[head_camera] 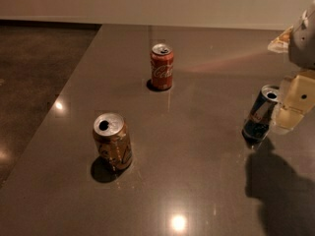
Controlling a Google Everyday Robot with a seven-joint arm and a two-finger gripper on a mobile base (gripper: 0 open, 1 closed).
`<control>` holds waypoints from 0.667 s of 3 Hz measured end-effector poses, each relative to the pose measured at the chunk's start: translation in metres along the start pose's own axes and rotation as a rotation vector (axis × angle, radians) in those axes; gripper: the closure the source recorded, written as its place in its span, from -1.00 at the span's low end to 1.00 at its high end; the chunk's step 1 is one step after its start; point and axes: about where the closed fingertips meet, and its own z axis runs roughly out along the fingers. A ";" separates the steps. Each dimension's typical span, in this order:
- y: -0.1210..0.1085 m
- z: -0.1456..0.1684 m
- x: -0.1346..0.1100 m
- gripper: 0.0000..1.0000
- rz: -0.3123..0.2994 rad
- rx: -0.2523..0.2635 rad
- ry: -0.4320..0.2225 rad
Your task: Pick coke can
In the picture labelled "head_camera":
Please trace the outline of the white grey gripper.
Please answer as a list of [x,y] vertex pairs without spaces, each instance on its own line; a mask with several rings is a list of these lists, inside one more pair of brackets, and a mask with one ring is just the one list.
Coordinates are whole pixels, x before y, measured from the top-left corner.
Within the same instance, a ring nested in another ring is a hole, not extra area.
[[302,70],[286,76],[280,85],[279,103],[272,115],[272,131],[291,132],[315,106],[315,1],[302,13],[298,22],[273,39],[268,50],[289,53],[289,60]]

